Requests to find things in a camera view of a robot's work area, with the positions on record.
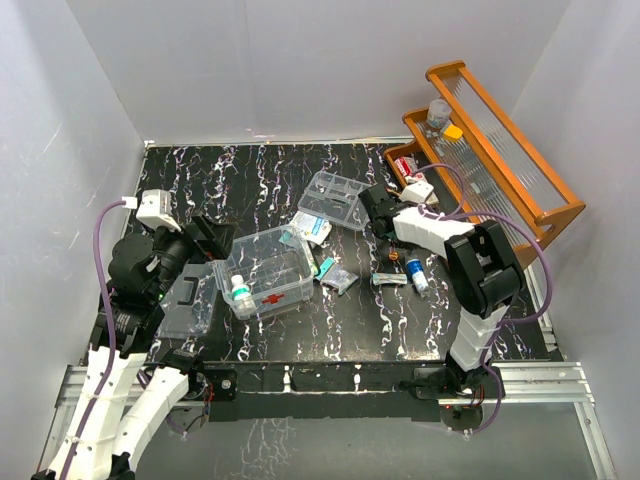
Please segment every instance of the clear plastic container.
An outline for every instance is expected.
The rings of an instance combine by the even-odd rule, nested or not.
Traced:
[[[438,98],[429,104],[427,111],[427,124],[431,128],[440,130],[449,121],[451,115],[451,107],[447,102]]]
[[[159,338],[188,338],[205,335],[211,326],[218,294],[214,265],[185,265],[182,275],[160,302],[164,319]]]
[[[369,222],[367,211],[358,194],[370,185],[324,171],[317,172],[298,202],[298,209],[362,231]]]
[[[213,262],[218,288],[236,318],[264,317],[313,296],[313,272],[307,260],[309,245],[291,225],[237,238],[229,258]],[[248,315],[244,300],[234,301],[231,277],[242,275],[256,310]]]

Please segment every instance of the clear plastic lid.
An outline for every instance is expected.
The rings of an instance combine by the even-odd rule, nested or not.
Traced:
[[[317,172],[304,195],[298,209],[342,225],[362,231],[369,222],[367,211],[358,194],[370,185],[324,171]]]
[[[164,319],[159,338],[188,338],[205,335],[211,326],[218,294],[211,263],[187,264],[160,302]]]

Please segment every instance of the yellow sponge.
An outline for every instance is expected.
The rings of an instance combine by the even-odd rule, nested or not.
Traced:
[[[449,125],[447,129],[442,133],[442,136],[445,140],[449,140],[450,142],[457,142],[462,137],[462,130],[460,130],[455,125]]]

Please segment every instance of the red cross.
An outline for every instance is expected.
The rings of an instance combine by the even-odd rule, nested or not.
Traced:
[[[273,305],[275,303],[278,303],[282,297],[284,297],[284,293],[281,293],[280,295],[272,293],[267,298],[265,298],[262,303],[270,303],[271,305]]]

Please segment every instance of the marble surface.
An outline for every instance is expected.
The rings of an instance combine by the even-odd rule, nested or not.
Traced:
[[[365,183],[396,186],[382,144],[157,147],[148,150],[138,193],[161,188],[172,193],[173,216],[188,221],[201,210],[218,221],[234,221],[244,236],[289,222],[314,173],[325,170]],[[433,180],[442,207],[452,207]],[[130,222],[128,232],[141,231]],[[158,359],[170,346],[200,351],[223,362],[387,362],[442,360],[457,328],[460,306],[438,257],[420,250],[431,287],[420,298],[411,285],[373,286],[373,272],[402,272],[388,247],[369,227],[364,233],[334,226],[316,257],[331,256],[359,280],[339,297],[315,284],[310,302],[268,318],[242,322],[218,295],[209,332],[186,340],[158,338]],[[532,311],[528,293],[510,315]],[[548,359],[539,326],[505,326],[494,345],[503,359]]]

